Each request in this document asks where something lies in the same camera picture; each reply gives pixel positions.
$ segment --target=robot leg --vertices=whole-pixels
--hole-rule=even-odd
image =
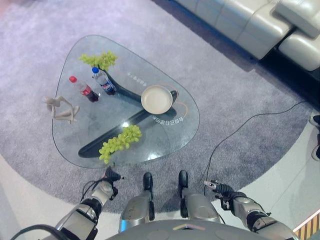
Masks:
[[[188,173],[185,170],[180,171],[178,182],[181,217],[221,223],[219,214],[211,202],[203,194],[192,193],[188,189]]]
[[[144,191],[141,195],[129,200],[124,208],[119,223],[119,233],[139,224],[146,224],[155,219],[153,203],[153,179],[149,172],[143,175]]]

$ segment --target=grape bunch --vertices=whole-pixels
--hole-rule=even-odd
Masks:
[[[103,147],[99,150],[101,154],[99,160],[103,160],[105,164],[109,163],[110,154],[120,150],[123,151],[125,148],[130,148],[130,143],[138,142],[142,136],[139,126],[129,125],[123,128],[123,133],[120,133],[118,137],[113,137],[104,142]]]
[[[103,52],[100,56],[82,54],[79,59],[85,64],[91,65],[91,67],[99,67],[102,70],[108,71],[110,66],[114,66],[117,60],[117,56],[111,51]]]

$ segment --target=gray carpet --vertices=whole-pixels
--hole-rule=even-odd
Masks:
[[[0,17],[0,153],[27,181],[73,204],[84,183],[103,174],[103,169],[77,167],[62,158],[52,139],[50,113],[41,102],[55,95],[76,41],[98,34],[175,79],[200,113],[198,132],[180,151],[115,168],[125,180],[117,182],[119,194],[105,210],[120,212],[141,191],[146,171],[153,174],[157,212],[178,209],[181,169],[189,172],[190,187],[202,191],[198,182],[221,140],[252,115],[281,112],[303,99],[219,33],[183,10],[179,18],[188,27],[151,0],[13,0]],[[310,112],[303,103],[283,114],[253,118],[216,150],[209,178],[235,189],[251,183],[290,149]]]

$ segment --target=red bottle cap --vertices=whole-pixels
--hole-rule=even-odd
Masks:
[[[70,82],[75,83],[77,81],[77,78],[75,76],[69,77]]]

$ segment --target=black cable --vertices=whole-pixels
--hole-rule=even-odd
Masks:
[[[86,193],[89,191],[89,189],[90,189],[95,183],[96,183],[96,181],[91,180],[91,181],[88,181],[88,182],[83,186],[83,188],[82,188],[82,196],[81,196],[80,202],[85,198]]]
[[[248,118],[248,120],[246,120],[236,131],[234,131],[232,134],[230,134],[229,136],[227,136],[225,139],[223,139],[221,142],[219,142],[215,148],[213,149],[212,153],[211,153],[211,156],[209,158],[209,162],[203,172],[203,175],[202,177],[200,178],[200,181],[201,179],[204,177],[205,173],[206,173],[206,177],[205,177],[205,180],[208,180],[208,174],[209,174],[209,168],[210,168],[210,164],[211,164],[211,160],[212,160],[212,157],[215,153],[215,151],[217,150],[217,148],[224,142],[226,141],[228,138],[232,137],[235,133],[237,133],[247,122],[249,122],[251,119],[257,117],[257,116],[264,116],[264,115],[278,115],[278,114],[284,114],[288,111],[290,111],[291,109],[293,109],[294,107],[296,107],[297,105],[299,104],[302,104],[302,103],[305,103],[306,101],[300,101],[298,103],[296,103],[295,105],[293,105],[292,107],[290,107],[289,109],[285,110],[285,111],[281,111],[281,112],[271,112],[271,113],[259,113],[259,114],[256,114],[256,115],[253,115],[251,116],[250,118]],[[203,188],[203,194],[206,195],[206,186],[204,186]]]
[[[58,231],[53,226],[45,225],[45,224],[38,224],[26,227],[19,231],[16,235],[14,235],[10,240],[15,240],[17,237],[19,237],[22,234],[25,234],[27,232],[30,232],[32,230],[44,230],[52,234],[57,240],[68,240],[65,235],[62,234],[62,232]]]
[[[221,218],[223,224],[226,224],[225,220],[222,218],[222,216],[218,213],[219,217]]]

